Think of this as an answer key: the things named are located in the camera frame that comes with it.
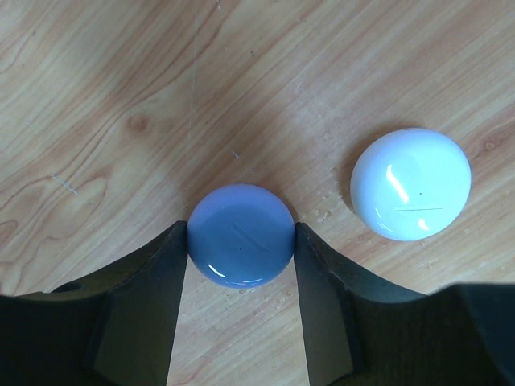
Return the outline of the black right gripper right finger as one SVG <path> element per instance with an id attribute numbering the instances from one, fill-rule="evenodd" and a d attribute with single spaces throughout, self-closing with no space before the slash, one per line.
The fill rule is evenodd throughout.
<path id="1" fill-rule="evenodd" d="M 514 287 L 459 283 L 425 295 L 295 229 L 312 385 L 511 385 Z"/>

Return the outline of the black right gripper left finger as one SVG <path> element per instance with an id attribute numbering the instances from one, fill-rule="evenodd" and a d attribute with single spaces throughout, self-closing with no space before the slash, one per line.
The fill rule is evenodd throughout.
<path id="1" fill-rule="evenodd" d="M 186 265 L 179 221 L 52 292 L 2 296 L 2 384 L 164 385 Z"/>

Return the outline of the lilac earbud charging case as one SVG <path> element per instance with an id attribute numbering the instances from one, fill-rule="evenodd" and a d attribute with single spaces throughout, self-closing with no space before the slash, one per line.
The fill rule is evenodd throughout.
<path id="1" fill-rule="evenodd" d="M 273 281 L 295 249 L 295 222 L 275 194 L 251 184 L 206 195 L 187 222 L 187 251 L 210 281 L 249 289 Z"/>

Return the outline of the white earbud charging case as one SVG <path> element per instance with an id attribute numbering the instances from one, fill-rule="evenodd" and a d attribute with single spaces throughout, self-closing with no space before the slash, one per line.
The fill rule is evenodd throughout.
<path id="1" fill-rule="evenodd" d="M 447 228 L 464 209 L 472 168 L 452 139 L 434 130 L 388 133 L 357 159 L 350 179 L 353 209 L 375 233 L 413 241 Z"/>

